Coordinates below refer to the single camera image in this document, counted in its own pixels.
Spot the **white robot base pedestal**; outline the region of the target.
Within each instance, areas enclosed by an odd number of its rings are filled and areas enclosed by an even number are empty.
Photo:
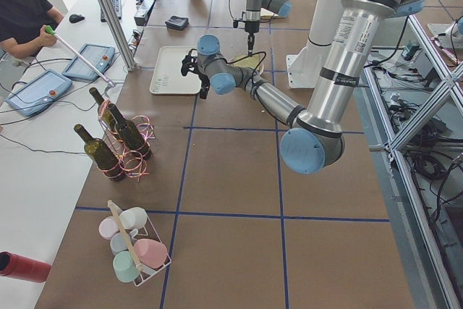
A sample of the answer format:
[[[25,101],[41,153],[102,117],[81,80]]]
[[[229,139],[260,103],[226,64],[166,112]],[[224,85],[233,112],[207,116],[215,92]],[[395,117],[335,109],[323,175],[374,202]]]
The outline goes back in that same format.
[[[315,87],[342,12],[341,0],[317,0],[306,46],[297,55],[286,57],[291,89]]]

